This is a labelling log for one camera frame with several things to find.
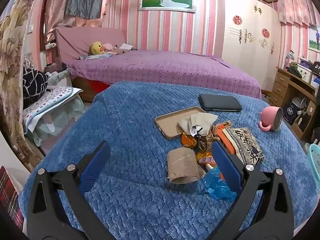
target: mug handle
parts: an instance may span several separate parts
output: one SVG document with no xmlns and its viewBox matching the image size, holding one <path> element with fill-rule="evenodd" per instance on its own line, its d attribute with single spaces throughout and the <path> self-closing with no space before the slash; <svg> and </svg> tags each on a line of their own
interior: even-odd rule
<svg viewBox="0 0 320 240">
<path fill-rule="evenodd" d="M 259 122 L 259 128 L 260 128 L 261 131 L 267 132 L 267 131 L 269 131 L 269 130 L 271 129 L 271 127 L 272 127 L 271 124 L 268 125 L 267 127 L 264 127 L 264 126 L 262 125 L 262 122 L 261 122 L 261 121 Z"/>
</svg>

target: blue plastic bag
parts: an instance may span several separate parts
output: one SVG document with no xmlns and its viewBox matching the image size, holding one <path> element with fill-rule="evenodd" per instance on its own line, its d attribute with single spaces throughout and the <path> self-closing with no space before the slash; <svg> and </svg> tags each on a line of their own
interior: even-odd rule
<svg viewBox="0 0 320 240">
<path fill-rule="evenodd" d="M 218 167 L 211 169 L 204 176 L 204 186 L 214 199 L 234 201 L 236 198 L 236 193 L 232 192 L 228 184 L 220 177 Z"/>
</svg>

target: red round sticker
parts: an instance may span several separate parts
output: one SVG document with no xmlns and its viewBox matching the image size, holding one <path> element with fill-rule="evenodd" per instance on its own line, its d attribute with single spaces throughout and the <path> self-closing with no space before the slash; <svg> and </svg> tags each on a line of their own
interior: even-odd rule
<svg viewBox="0 0 320 240">
<path fill-rule="evenodd" d="M 236 24 L 236 25 L 241 25 L 242 24 L 242 19 L 239 15 L 235 15 L 233 17 L 233 22 Z"/>
<path fill-rule="evenodd" d="M 270 33 L 267 29 L 262 29 L 262 35 L 265 38 L 269 38 L 270 37 Z"/>
</svg>

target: blue gripper pad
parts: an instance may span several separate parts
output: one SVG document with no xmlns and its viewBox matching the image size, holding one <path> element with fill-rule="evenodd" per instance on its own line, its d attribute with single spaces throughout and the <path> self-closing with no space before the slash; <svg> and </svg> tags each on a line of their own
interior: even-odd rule
<svg viewBox="0 0 320 240">
<path fill-rule="evenodd" d="M 224 147 L 218 141 L 213 142 L 211 145 L 212 157 L 214 158 L 230 190 L 240 195 L 243 189 L 242 187 L 243 178 L 239 170 L 236 168 L 236 164 L 233 163 L 232 160 L 230 159 L 230 158 L 238 158 L 238 157 L 236 155 L 231 155 L 226 151 L 227 150 L 224 149 Z"/>
<path fill-rule="evenodd" d="M 80 175 L 78 189 L 82 194 L 92 189 L 104 165 L 110 158 L 110 145 L 107 142 L 100 144 L 92 155 L 92 159 Z"/>
</svg>

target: striped wallpaper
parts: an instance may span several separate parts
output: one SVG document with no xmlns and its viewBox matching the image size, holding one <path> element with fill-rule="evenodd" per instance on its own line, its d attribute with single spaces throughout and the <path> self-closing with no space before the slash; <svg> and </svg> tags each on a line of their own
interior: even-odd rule
<svg viewBox="0 0 320 240">
<path fill-rule="evenodd" d="M 138 0 L 107 0 L 103 27 L 121 28 L 128 44 L 212 55 L 217 0 L 194 0 L 196 13 L 138 11 Z"/>
</svg>

